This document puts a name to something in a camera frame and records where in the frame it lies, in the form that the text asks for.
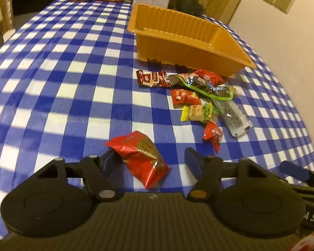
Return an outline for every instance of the clear plastic package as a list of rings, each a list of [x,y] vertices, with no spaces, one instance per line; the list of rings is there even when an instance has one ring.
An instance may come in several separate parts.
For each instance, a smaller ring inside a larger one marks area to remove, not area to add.
[[[244,134],[253,127],[249,118],[239,109],[234,101],[219,101],[212,99],[212,102],[220,112],[230,134],[234,137]]]

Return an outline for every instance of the yellow wrapper end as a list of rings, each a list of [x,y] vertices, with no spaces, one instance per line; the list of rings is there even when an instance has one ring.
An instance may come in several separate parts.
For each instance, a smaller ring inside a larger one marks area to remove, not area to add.
[[[182,122],[189,121],[189,106],[183,106],[180,121]]]

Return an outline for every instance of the blue and white tablecloth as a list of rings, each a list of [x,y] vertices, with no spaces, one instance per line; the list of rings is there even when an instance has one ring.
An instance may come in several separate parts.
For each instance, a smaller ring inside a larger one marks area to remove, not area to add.
[[[154,191],[188,193],[195,179],[184,164],[186,147],[216,155],[203,142],[200,123],[180,121],[169,89],[137,85],[138,69],[185,69],[136,59],[135,36],[126,30],[130,12],[126,3],[58,0],[0,49],[0,204],[52,159],[76,162],[102,155],[104,142],[134,130],[147,134],[171,167]],[[314,170],[314,148],[290,98],[258,55],[223,26],[257,69],[243,69],[230,79],[239,93],[234,100],[254,127],[235,139],[220,120],[219,156],[229,162],[249,157],[270,171],[284,160]],[[119,189],[144,190],[123,166],[109,180]],[[0,236],[6,233],[0,217]]]

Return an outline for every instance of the silver screw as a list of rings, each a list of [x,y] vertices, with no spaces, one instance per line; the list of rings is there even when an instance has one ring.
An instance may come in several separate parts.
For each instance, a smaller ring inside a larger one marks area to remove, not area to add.
[[[99,196],[101,198],[113,198],[115,196],[115,192],[112,190],[103,190],[99,192]]]

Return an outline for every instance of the green trim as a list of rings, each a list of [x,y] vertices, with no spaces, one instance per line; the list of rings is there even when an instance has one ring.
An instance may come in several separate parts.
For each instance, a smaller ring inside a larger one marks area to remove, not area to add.
[[[196,87],[194,87],[194,86],[192,86],[192,85],[189,85],[189,84],[187,84],[187,83],[185,82],[185,80],[184,80],[181,76],[179,76],[179,75],[177,75],[177,74],[176,74],[176,76],[183,82],[183,84],[184,84],[186,87],[188,87],[188,88],[190,88],[190,89],[192,89],[192,90],[194,90],[194,91],[197,91],[197,92],[199,92],[199,93],[201,93],[201,94],[203,94],[203,95],[205,95],[205,96],[207,96],[207,97],[209,97],[209,98],[213,98],[213,99],[217,99],[217,100],[221,100],[221,101],[229,101],[229,100],[233,99],[233,97],[234,97],[233,90],[232,90],[232,88],[229,87],[229,86],[228,86],[228,88],[229,88],[229,91],[230,91],[230,97],[220,97],[220,96],[215,96],[215,95],[212,95],[212,94],[210,94],[210,93],[207,93],[207,92],[205,92],[205,91],[203,91],[203,90],[201,90],[201,89],[198,89],[198,88],[196,88]]]

